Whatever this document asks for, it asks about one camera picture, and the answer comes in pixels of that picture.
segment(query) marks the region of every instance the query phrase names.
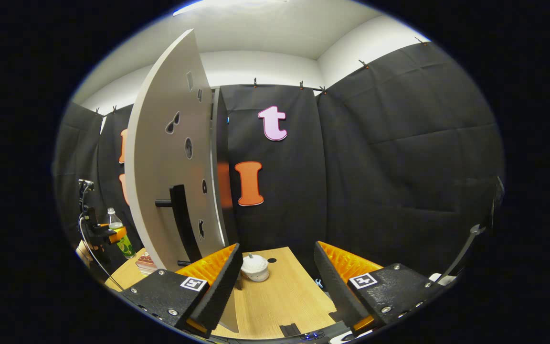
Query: orange letter i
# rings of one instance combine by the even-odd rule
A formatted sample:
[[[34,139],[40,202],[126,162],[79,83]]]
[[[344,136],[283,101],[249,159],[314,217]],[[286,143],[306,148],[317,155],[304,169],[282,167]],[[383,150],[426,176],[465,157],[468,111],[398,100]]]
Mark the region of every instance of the orange letter i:
[[[258,205],[264,202],[264,197],[258,193],[258,170],[262,164],[257,161],[245,161],[235,165],[235,170],[241,177],[241,198],[239,205]]]

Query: white bowl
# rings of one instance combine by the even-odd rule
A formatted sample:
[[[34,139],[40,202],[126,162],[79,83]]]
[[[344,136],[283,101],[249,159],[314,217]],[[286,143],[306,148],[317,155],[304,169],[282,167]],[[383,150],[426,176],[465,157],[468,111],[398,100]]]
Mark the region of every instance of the white bowl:
[[[269,277],[269,262],[260,255],[243,257],[242,273],[255,282],[262,282]]]

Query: water bottle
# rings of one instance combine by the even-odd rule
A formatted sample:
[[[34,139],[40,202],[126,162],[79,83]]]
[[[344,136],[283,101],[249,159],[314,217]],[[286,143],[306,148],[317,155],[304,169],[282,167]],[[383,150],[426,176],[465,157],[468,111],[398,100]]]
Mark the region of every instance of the water bottle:
[[[120,221],[120,218],[116,216],[116,211],[114,211],[113,208],[107,209],[107,219],[109,221],[109,229],[115,231],[116,233],[124,228],[122,221]],[[124,235],[116,244],[126,259],[135,257],[135,250],[133,249],[133,245],[131,245],[127,235]]]

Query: black fabric backdrop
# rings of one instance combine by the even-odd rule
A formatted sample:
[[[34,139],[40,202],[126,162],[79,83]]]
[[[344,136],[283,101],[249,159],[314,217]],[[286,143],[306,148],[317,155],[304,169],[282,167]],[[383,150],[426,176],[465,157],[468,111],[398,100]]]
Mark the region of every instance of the black fabric backdrop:
[[[288,246],[316,279],[315,240],[326,239],[326,175],[319,115],[311,89],[295,86],[222,86],[229,113],[229,164],[236,229],[243,251]],[[282,141],[264,135],[258,112],[277,106],[286,114]],[[259,205],[238,205],[241,182],[235,165],[258,161]]]
[[[101,198],[101,186],[97,183],[96,151],[102,120],[103,116],[70,103],[61,120],[57,136],[52,163],[54,193],[63,231],[74,250],[82,239],[78,231],[78,179],[95,182],[95,190],[86,193],[85,204],[95,208],[99,220],[103,220],[107,213]],[[111,256],[111,248],[106,247],[106,250],[108,256]],[[104,264],[104,267],[110,273],[116,270],[112,264]],[[101,268],[94,263],[90,264],[90,271],[99,280],[106,278]]]
[[[124,199],[120,175],[124,174],[124,164],[120,164],[119,159],[122,154],[122,137],[120,133],[128,127],[128,120],[131,117],[133,105],[128,105],[116,111],[107,114],[105,125],[101,131],[98,142],[97,161],[98,161],[98,184],[100,185],[101,197],[106,209],[113,207],[116,215],[120,217],[122,223],[127,227],[127,236],[131,241],[135,252],[144,247],[139,238],[131,209]],[[122,252],[116,248],[112,252],[111,260],[113,266],[120,266],[126,261]]]
[[[317,96],[327,242],[375,263],[443,272],[491,209],[504,153],[480,91],[446,53],[418,43]]]
[[[407,46],[368,66],[317,97],[297,86],[221,87],[244,251],[289,246],[317,278],[313,244],[323,240],[375,263],[403,263],[430,276],[445,270],[469,229],[486,218],[495,176],[505,178],[504,154],[495,119],[472,80],[432,44]],[[288,131],[282,141],[267,139],[257,117],[270,106],[286,113],[279,121]],[[74,105],[63,119],[59,154],[70,154],[72,143],[81,142],[73,153],[81,168],[65,182],[63,199],[74,209],[73,216],[65,215],[67,232],[77,234],[77,179],[98,180],[87,202],[104,220],[105,209],[114,207],[139,250],[143,244],[118,179],[124,172],[120,132],[132,108],[108,114],[99,137],[100,116]],[[67,124],[71,118],[83,121],[90,135],[77,138],[77,129]],[[234,166],[243,161],[263,166],[260,205],[237,203],[241,185]],[[115,246],[108,249],[112,269],[124,263]]]

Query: black clamp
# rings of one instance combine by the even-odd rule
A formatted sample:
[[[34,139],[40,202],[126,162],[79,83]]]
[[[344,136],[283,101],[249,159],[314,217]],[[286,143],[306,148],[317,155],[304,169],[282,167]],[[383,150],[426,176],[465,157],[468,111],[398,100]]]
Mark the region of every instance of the black clamp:
[[[426,42],[422,42],[422,41],[421,41],[421,39],[419,39],[419,38],[417,38],[417,37],[415,37],[415,39],[416,39],[416,40],[418,40],[418,41],[419,41],[419,43],[421,43],[421,44],[423,44],[423,45],[428,45],[428,43],[426,43]]]

